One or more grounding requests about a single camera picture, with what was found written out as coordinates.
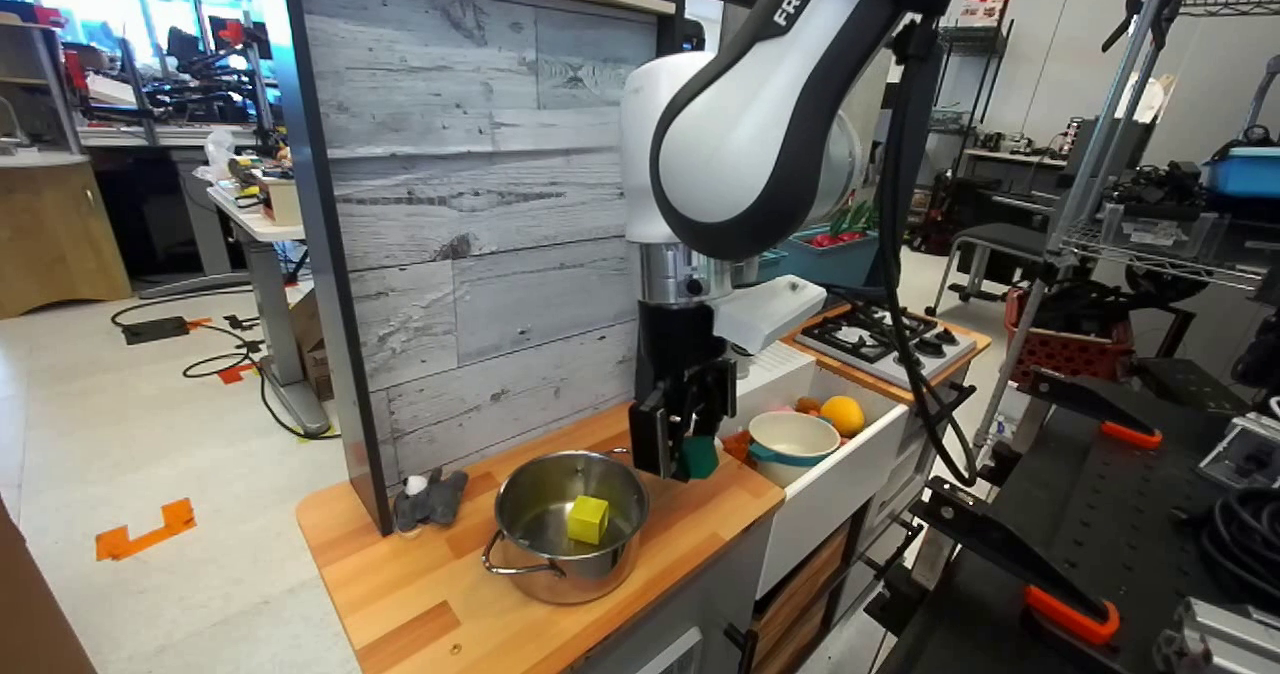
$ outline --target wood-pattern backsplash panel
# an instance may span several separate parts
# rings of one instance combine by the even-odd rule
[[[389,486],[631,396],[618,104],[654,19],[572,0],[303,10]]]

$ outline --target red basket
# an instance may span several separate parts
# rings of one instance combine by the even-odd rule
[[[1018,320],[1021,318],[1025,302],[1027,292],[1011,290],[1009,293],[1009,301],[1005,304],[1005,331],[1009,333],[1010,341],[1014,341],[1014,333],[1018,329]],[[1021,354],[1018,356],[1018,364],[1009,381],[1021,386],[1021,384],[1030,381],[1032,367],[1041,367],[1066,375],[1066,377],[1088,375],[1088,377],[1110,379],[1115,382],[1128,370],[1132,357],[1133,326],[1128,318],[1111,327],[1111,341],[1032,329],[1027,334],[1027,341],[1023,343]]]

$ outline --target yellow cube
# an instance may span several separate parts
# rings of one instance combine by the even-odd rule
[[[580,496],[568,510],[568,538],[599,545],[609,524],[609,503],[603,498]]]

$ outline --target stainless steel pot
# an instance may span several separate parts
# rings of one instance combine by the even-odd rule
[[[603,498],[609,523],[599,545],[568,538],[576,498]],[[631,574],[649,492],[630,466],[594,451],[558,451],[512,472],[493,504],[498,531],[481,561],[526,595],[552,604],[602,597]],[[494,563],[494,550],[502,564]]]

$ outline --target white bowl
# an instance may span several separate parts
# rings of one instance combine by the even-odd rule
[[[756,472],[783,489],[840,449],[836,427],[799,411],[765,411],[746,428]]]

